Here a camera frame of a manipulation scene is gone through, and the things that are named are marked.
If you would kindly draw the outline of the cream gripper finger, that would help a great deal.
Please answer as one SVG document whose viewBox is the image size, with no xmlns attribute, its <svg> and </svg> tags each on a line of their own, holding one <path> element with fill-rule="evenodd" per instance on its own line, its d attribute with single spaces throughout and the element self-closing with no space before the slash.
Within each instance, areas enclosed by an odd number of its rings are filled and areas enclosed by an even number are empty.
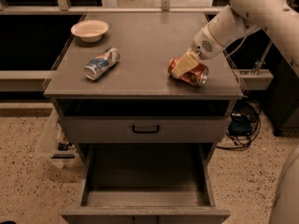
<svg viewBox="0 0 299 224">
<path fill-rule="evenodd" d="M 198 61 L 193 52 L 186 52 L 181 58 L 175 58 L 174 64 L 171 74 L 178 78 L 191 71 L 198 64 Z"/>
</svg>

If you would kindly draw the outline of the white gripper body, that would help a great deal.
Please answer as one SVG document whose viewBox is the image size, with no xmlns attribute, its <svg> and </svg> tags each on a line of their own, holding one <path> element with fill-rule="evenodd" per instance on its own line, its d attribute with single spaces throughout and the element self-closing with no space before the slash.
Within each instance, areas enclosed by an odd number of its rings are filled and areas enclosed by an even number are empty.
<svg viewBox="0 0 299 224">
<path fill-rule="evenodd" d="M 199 60 L 210 60 L 224 50 L 223 35 L 206 25 L 195 35 L 191 50 Z"/>
</svg>

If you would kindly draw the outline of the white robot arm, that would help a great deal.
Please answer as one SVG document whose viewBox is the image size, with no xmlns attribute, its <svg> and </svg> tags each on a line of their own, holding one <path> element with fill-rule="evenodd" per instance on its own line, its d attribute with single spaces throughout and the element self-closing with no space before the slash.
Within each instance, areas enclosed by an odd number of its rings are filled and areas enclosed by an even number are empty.
<svg viewBox="0 0 299 224">
<path fill-rule="evenodd" d="M 299 64 L 299 14 L 286 0 L 230 0 L 194 37 L 171 71 L 181 78 L 239 38 L 263 29 L 290 64 Z M 299 146 L 285 161 L 278 179 L 269 224 L 299 224 Z"/>
</svg>

